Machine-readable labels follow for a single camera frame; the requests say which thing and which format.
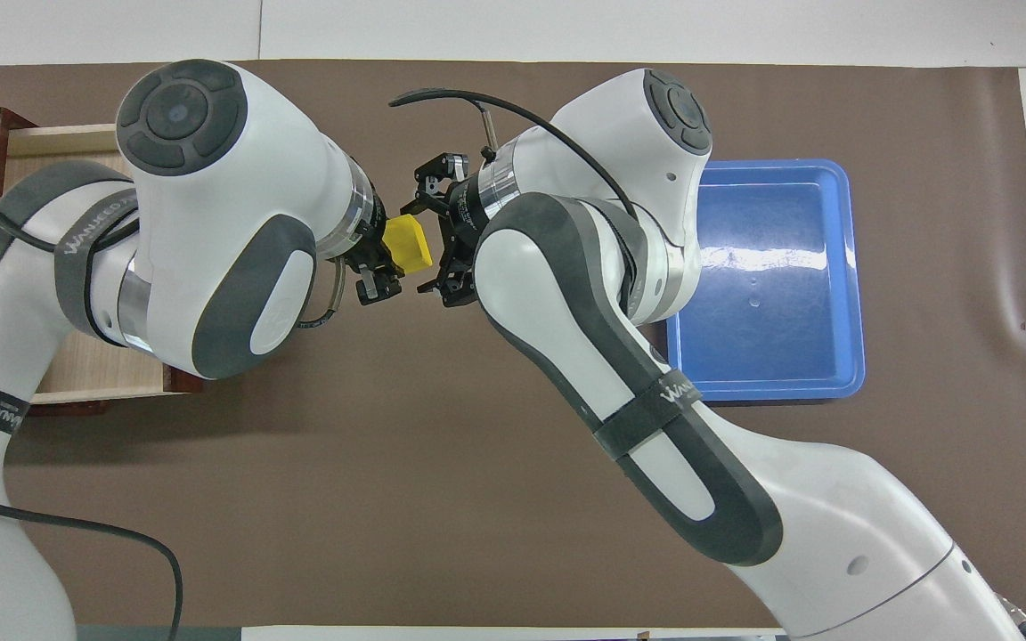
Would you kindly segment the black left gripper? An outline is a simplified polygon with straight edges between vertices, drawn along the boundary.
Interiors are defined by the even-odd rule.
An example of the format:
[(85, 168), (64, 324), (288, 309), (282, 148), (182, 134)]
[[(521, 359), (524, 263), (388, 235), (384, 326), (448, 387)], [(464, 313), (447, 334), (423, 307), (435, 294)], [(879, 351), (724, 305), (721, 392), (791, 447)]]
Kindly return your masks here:
[(382, 206), (370, 183), (354, 183), (353, 195), (336, 228), (336, 284), (345, 284), (345, 267), (359, 273), (355, 284), (359, 303), (382, 303), (402, 292), (402, 268), (386, 244), (387, 221), (406, 215), (391, 214)]

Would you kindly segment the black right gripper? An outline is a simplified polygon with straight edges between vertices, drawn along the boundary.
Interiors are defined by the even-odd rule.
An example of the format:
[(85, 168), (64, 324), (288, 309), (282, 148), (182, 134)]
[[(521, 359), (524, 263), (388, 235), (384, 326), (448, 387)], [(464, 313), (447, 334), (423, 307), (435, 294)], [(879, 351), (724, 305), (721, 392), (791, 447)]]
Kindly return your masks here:
[(489, 216), (479, 195), (479, 174), (468, 178), (468, 154), (446, 151), (430, 159), (415, 170), (415, 199), (402, 207), (402, 215), (424, 211), (439, 215), (444, 243), (439, 272), (434, 280), (420, 284), (417, 292), (438, 293), (447, 308), (479, 301), (474, 259)]

